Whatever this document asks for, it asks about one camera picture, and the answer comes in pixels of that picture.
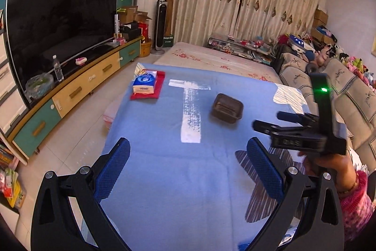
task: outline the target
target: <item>pink sleeve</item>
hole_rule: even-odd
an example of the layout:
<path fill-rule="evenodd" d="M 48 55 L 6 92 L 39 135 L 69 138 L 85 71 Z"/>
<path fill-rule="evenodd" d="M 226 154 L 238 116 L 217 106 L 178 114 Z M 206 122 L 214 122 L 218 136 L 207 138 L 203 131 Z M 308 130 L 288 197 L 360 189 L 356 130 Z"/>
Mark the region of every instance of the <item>pink sleeve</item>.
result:
<path fill-rule="evenodd" d="M 359 185 L 350 196 L 340 199 L 345 241 L 353 240 L 363 230 L 373 214 L 371 199 L 367 196 L 367 175 L 358 171 Z"/>

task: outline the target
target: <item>tv stand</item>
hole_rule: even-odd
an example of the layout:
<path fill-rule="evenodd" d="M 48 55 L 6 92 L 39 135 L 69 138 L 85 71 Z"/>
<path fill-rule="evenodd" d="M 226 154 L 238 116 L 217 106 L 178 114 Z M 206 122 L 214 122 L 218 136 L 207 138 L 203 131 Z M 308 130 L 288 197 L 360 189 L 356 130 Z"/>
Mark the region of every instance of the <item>tv stand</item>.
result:
<path fill-rule="evenodd" d="M 31 109 L 16 124 L 7 137 L 25 157 L 25 164 L 42 140 L 86 95 L 128 62 L 140 55 L 138 37 L 112 48 L 98 46 L 87 51 L 88 61 L 81 67 L 71 61 L 62 67 L 65 79 L 39 100 L 31 102 Z"/>

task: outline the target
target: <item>television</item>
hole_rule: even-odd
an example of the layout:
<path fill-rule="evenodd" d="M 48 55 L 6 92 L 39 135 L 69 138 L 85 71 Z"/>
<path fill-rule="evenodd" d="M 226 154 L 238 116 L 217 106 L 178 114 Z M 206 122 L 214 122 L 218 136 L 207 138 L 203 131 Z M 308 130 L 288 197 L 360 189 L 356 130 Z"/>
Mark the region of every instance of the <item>television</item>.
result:
<path fill-rule="evenodd" d="M 20 86 L 112 39 L 117 0 L 6 0 L 8 52 Z"/>

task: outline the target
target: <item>sofa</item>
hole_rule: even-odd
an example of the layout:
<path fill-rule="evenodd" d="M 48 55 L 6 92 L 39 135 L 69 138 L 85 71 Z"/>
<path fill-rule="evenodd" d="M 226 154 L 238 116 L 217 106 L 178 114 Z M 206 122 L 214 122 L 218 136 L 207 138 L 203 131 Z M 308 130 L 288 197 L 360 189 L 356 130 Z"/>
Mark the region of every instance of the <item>sofa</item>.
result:
<path fill-rule="evenodd" d="M 275 71 L 283 84 L 299 89 L 310 111 L 317 114 L 317 105 L 309 76 L 305 73 L 307 63 L 291 53 L 282 53 Z M 348 144 L 366 164 L 369 172 L 376 169 L 376 94 L 357 76 L 334 58 L 326 60 L 319 72 L 329 76 L 337 121 L 345 122 Z"/>

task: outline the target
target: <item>blue tablecloth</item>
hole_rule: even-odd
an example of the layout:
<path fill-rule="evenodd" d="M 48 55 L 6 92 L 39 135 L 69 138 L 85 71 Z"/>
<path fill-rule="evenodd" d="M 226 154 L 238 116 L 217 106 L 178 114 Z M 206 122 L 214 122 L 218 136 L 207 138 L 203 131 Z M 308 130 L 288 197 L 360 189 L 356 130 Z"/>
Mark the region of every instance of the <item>blue tablecloth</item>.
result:
<path fill-rule="evenodd" d="M 273 101 L 278 90 L 274 83 L 145 66 L 166 72 L 161 94 L 157 100 L 130 101 L 131 86 L 125 93 L 103 154 L 121 137 L 130 141 L 131 153 L 102 208 L 133 251 L 237 250 L 253 240 L 266 218 L 245 220 L 255 184 L 235 151 L 246 150 L 253 136 L 268 148 L 268 136 L 252 130 L 253 120 L 286 126 L 276 113 L 294 111 Z M 218 93 L 243 102 L 243 118 L 236 124 L 211 117 Z"/>

